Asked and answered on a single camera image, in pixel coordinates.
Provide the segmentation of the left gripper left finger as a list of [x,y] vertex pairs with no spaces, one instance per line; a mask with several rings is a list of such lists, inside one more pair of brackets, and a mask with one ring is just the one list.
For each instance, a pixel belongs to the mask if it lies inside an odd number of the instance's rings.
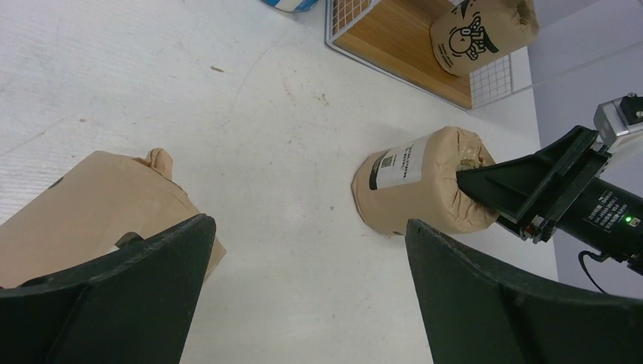
[[1,291],[3,363],[177,363],[214,246],[199,214]]

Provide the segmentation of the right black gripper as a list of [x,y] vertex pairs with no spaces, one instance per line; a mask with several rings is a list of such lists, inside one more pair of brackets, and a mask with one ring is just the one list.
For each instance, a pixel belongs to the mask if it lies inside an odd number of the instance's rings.
[[521,239],[547,242],[562,231],[593,248],[593,260],[624,262],[640,274],[642,198],[599,178],[610,153],[598,137],[575,126],[531,155],[459,171],[456,181]]

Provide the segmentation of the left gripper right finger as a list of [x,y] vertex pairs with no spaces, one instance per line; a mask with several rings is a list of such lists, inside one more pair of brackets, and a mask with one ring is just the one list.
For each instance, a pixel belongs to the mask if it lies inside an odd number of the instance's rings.
[[534,275],[434,229],[406,251],[436,363],[640,363],[642,302]]

